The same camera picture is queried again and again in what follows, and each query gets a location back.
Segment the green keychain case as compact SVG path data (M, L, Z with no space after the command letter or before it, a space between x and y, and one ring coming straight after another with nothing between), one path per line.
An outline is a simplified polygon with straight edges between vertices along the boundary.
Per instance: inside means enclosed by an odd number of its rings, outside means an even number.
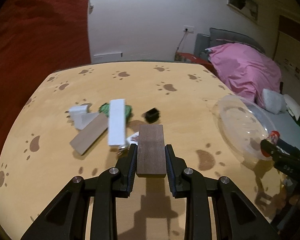
M98 112L104 113L106 117L109 117L109 110L110 110L110 103L104 103L99 107ZM130 105L125 105L126 119L129 119L131 113L132 113L132 107Z

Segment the mahjong tile keychain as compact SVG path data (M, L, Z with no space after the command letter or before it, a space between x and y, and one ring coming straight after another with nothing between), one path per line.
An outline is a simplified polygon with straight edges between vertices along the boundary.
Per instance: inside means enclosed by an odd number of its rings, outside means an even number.
M127 137L126 140L125 140L125 143L118 147L117 154L121 155L121 154L127 152L129 150L131 144L138 145L138 138L139 138L139 133L138 132L136 132L133 135Z

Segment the red snack packet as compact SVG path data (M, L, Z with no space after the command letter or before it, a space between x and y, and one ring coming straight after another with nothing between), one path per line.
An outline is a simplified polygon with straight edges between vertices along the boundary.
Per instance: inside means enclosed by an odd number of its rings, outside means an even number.
M272 143L275 146L277 145L279 139L280 139L280 133L278 131L271 131L266 138L268 142Z

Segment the white foam block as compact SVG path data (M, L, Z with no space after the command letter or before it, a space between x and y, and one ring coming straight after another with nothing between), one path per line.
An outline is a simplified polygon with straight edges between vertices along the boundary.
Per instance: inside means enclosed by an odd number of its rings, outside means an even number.
M108 118L108 145L110 147L126 143L125 99L110 101Z

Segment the white power adapter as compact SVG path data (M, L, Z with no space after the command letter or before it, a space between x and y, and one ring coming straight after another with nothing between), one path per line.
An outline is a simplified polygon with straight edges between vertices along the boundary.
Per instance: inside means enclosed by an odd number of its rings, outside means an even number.
M76 105L69 108L68 113L70 118L74 118L74 116L79 114L88 113L89 105Z

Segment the white triangular prism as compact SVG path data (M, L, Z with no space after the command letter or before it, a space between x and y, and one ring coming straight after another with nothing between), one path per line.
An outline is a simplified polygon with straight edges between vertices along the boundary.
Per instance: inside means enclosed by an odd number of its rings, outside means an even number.
M94 113L75 113L71 114L70 118L74 123L74 127L77 130L84 129L88 124L90 124L97 116L98 112Z

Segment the framed wall picture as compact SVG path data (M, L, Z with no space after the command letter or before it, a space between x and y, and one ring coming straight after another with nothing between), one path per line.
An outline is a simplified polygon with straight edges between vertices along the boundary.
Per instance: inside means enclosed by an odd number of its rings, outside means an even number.
M227 5L237 10L240 14L249 20L257 23L258 4L253 0L227 0Z

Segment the light brown wooden block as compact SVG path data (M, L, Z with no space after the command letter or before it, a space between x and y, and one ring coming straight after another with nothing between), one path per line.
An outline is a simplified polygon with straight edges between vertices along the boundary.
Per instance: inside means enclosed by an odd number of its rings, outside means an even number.
M94 118L78 135L70 141L70 146L80 155L85 154L93 143L108 128L108 118L104 113L100 113Z

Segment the grey headboard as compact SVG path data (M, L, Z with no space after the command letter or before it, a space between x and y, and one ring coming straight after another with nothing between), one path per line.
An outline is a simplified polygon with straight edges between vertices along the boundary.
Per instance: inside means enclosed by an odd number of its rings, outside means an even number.
M262 54L265 49L253 38L234 31L210 28L210 34L197 34L194 46L194 55L199 56L206 48L216 47L227 43L240 43L250 46Z

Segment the clear plastic bowl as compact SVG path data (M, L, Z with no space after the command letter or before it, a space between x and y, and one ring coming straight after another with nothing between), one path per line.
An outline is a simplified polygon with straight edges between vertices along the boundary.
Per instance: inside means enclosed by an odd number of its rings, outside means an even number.
M270 161L260 143L276 130L266 111L241 96L226 95L215 104L218 125L235 156L250 163Z

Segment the red gift box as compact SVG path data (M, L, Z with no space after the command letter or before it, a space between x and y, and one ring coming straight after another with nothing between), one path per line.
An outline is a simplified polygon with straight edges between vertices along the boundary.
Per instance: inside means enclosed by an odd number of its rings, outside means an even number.
M191 53L176 52L174 56L174 60L177 62L188 62L188 63L200 64L211 72L215 70L214 66L210 62L201 59L200 57L196 57Z

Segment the small black square cap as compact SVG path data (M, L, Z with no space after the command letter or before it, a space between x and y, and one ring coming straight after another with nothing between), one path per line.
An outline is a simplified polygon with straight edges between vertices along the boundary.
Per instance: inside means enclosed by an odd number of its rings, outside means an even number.
M156 108L152 108L145 113L145 120L152 124L160 118L160 112Z

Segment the red curtain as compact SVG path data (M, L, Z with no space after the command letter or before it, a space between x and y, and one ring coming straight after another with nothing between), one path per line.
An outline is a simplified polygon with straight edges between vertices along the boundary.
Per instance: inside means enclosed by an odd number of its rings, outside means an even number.
M0 0L0 154L43 80L90 63L87 17L88 0Z

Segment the white wall socket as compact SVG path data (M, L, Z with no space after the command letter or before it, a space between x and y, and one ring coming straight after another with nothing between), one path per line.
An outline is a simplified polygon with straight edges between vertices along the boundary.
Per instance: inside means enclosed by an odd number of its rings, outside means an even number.
M187 32L187 33L194 33L194 27L185 25L184 26L184 31Z

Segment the dark brown wooden block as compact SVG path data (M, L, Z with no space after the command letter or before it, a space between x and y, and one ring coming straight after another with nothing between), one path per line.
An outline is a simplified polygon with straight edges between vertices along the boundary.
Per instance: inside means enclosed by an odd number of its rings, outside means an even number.
M136 174L142 178L165 178L166 156L162 125L140 125Z

